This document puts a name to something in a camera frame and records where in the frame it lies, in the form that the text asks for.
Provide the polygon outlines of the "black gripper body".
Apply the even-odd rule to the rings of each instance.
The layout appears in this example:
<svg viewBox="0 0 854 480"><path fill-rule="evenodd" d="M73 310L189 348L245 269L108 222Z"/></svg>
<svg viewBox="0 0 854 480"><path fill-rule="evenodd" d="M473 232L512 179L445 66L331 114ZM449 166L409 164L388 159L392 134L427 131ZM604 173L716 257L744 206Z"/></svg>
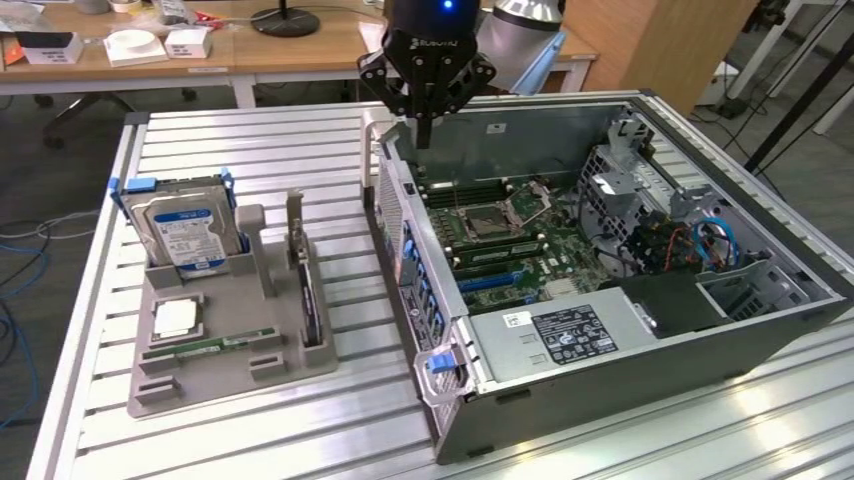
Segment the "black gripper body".
<svg viewBox="0 0 854 480"><path fill-rule="evenodd" d="M477 1L464 0L392 3L383 52L400 79L425 86L425 113L439 60L451 56L465 63L479 53L479 6Z"/></svg>

